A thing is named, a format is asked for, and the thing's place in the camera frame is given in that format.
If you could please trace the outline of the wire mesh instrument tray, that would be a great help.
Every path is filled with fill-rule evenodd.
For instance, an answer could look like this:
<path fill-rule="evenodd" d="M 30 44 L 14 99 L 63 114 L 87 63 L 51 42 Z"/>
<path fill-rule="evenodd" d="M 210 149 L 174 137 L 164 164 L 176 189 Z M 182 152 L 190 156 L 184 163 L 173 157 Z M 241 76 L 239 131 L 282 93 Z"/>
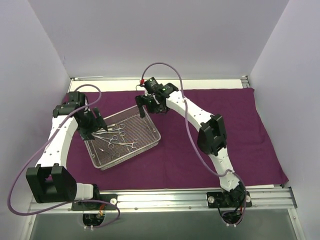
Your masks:
<path fill-rule="evenodd" d="M 94 140 L 86 141 L 85 145 L 95 168 L 101 171 L 110 169 L 158 145 L 161 140 L 161 134 L 147 111 L 145 110 L 144 112 L 145 117 L 141 118 L 138 107 L 132 106 L 104 118 L 108 128 L 116 129 L 118 125 L 124 124 L 125 136 L 120 136 L 115 132 L 100 135 L 104 137 L 117 136 L 117 141 L 122 143 L 130 143 L 133 139 L 138 139 L 138 143 L 135 145 L 137 149 L 131 151 L 129 147 L 122 145 L 115 145 L 114 148 L 110 149 L 106 142 L 94 137 Z M 99 148 L 119 153 L 120 157 L 111 159 L 108 155 L 100 152 Z"/>

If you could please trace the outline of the purple cloth wrap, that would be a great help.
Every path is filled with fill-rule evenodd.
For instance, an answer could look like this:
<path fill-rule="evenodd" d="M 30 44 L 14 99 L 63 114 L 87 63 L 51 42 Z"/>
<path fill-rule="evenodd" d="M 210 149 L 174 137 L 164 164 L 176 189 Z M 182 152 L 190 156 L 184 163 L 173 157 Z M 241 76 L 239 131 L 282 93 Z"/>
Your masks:
<path fill-rule="evenodd" d="M 222 115 L 227 151 L 235 172 L 246 186 L 288 182 L 262 123 L 252 88 L 186 90 L 185 96 L 203 110 Z M 67 170 L 79 183 L 96 184 L 100 190 L 217 188 L 210 158 L 196 155 L 184 118 L 173 110 L 152 114 L 161 139 L 155 147 L 107 170 L 93 166 L 84 141 L 76 133 L 70 144 Z"/>

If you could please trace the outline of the steel surgical scissors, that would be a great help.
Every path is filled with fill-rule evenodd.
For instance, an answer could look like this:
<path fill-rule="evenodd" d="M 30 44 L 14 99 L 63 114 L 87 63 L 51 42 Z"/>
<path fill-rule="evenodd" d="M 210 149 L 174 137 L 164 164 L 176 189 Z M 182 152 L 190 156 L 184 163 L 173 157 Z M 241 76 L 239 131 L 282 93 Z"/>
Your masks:
<path fill-rule="evenodd" d="M 120 154 L 118 152 L 114 152 L 112 150 L 106 150 L 106 149 L 99 148 L 99 151 L 106 154 L 107 156 L 109 156 L 113 160 L 120 157 Z"/>

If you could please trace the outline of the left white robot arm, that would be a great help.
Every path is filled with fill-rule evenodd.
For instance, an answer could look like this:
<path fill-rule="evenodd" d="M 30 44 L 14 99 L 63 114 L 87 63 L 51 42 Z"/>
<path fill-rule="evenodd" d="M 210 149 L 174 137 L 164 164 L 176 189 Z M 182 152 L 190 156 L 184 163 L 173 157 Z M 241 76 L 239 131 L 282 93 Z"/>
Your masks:
<path fill-rule="evenodd" d="M 69 92 L 67 101 L 52 113 L 49 143 L 35 167 L 26 170 L 26 180 L 37 203 L 82 201 L 90 210 L 100 206 L 96 184 L 78 183 L 67 170 L 67 158 L 75 133 L 83 141 L 94 140 L 93 134 L 107 130 L 97 107 L 90 109 L 84 93 Z"/>

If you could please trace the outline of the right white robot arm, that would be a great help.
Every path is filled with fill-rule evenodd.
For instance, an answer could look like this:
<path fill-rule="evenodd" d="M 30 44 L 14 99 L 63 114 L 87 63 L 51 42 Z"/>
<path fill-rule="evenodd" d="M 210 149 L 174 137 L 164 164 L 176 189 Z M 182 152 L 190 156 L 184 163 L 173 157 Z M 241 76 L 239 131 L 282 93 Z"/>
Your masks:
<path fill-rule="evenodd" d="M 187 135 L 190 126 L 197 130 L 197 139 L 190 139 L 196 155 L 214 176 L 219 179 L 223 203 L 234 206 L 240 195 L 246 194 L 246 187 L 236 174 L 227 149 L 227 131 L 220 114 L 209 113 L 193 103 L 184 94 L 183 88 L 172 83 L 160 84 L 154 78 L 141 82 L 142 95 L 135 97 L 141 117 L 145 112 L 164 114 L 173 110 L 184 118 Z"/>

